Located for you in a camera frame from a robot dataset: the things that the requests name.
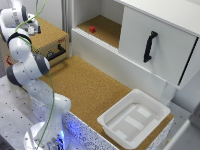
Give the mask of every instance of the black handle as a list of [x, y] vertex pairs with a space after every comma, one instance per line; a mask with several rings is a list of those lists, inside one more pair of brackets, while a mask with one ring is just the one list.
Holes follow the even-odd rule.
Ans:
[[152, 40], [156, 36], [158, 36], [158, 33], [152, 31], [151, 35], [149, 36], [149, 38], [147, 40], [146, 50], [145, 50], [145, 53], [144, 53], [144, 63], [148, 62], [151, 59], [151, 56], [149, 54], [150, 54], [150, 51], [151, 51]]
[[60, 44], [58, 45], [58, 49], [60, 50], [59, 52], [57, 52], [57, 53], [55, 53], [51, 56], [46, 57], [48, 61], [51, 61], [51, 60], [55, 59], [56, 57], [58, 57], [58, 56], [60, 56], [60, 55], [62, 55], [66, 52], [66, 50], [63, 47], [61, 47]]

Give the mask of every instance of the white cabinet door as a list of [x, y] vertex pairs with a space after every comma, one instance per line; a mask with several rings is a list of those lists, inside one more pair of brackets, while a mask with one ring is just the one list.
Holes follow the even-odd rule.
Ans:
[[[152, 39], [151, 60], [144, 63], [147, 40], [152, 31], [158, 36]], [[119, 53], [178, 85], [196, 39], [191, 34], [125, 7]]]

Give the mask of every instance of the white plastic bin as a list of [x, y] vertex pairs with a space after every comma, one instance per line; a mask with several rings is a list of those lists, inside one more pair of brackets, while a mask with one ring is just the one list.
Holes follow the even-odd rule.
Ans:
[[135, 149], [169, 113], [169, 108], [135, 89], [97, 121], [104, 127], [105, 133], [122, 147]]

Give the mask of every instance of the small red object on shelf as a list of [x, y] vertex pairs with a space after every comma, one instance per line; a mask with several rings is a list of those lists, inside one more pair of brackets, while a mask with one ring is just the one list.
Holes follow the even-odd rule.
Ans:
[[91, 26], [90, 27], [90, 32], [92, 32], [92, 33], [96, 32], [96, 28], [94, 26]]

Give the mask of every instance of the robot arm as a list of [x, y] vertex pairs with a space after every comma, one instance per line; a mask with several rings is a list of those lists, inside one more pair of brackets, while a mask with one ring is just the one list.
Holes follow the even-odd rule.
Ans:
[[[31, 43], [29, 35], [34, 35], [40, 29], [37, 20], [32, 19], [23, 24], [16, 33], [15, 28], [33, 15], [27, 14], [21, 0], [10, 0], [10, 4], [12, 4], [12, 8], [4, 9], [0, 13], [0, 34], [3, 40], [7, 42], [11, 56], [18, 63], [10, 66], [6, 73], [11, 83], [24, 86], [31, 99], [42, 102], [47, 108], [45, 125], [36, 137], [40, 141], [50, 117], [53, 90], [38, 78], [49, 72], [50, 65], [44, 56], [32, 54], [31, 46], [19, 38], [21, 36]], [[62, 114], [67, 113], [71, 108], [71, 101], [62, 95], [55, 93], [54, 101], [52, 117], [40, 145], [41, 147], [55, 139], [62, 131]]]

